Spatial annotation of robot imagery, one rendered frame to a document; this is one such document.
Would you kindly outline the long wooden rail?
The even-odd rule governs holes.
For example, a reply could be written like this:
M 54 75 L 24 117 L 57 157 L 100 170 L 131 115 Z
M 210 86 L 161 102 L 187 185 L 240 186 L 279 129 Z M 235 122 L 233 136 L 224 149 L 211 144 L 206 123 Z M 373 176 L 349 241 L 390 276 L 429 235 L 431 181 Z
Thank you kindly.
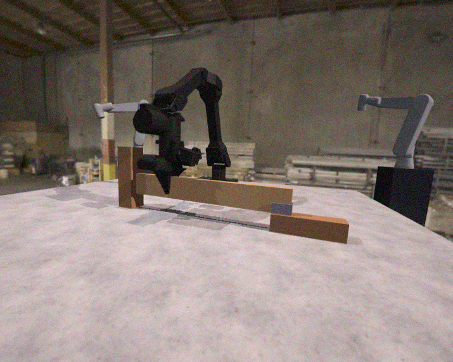
M 272 203 L 292 204 L 293 188 L 171 176 L 165 194 L 155 174 L 136 173 L 136 194 L 271 213 Z

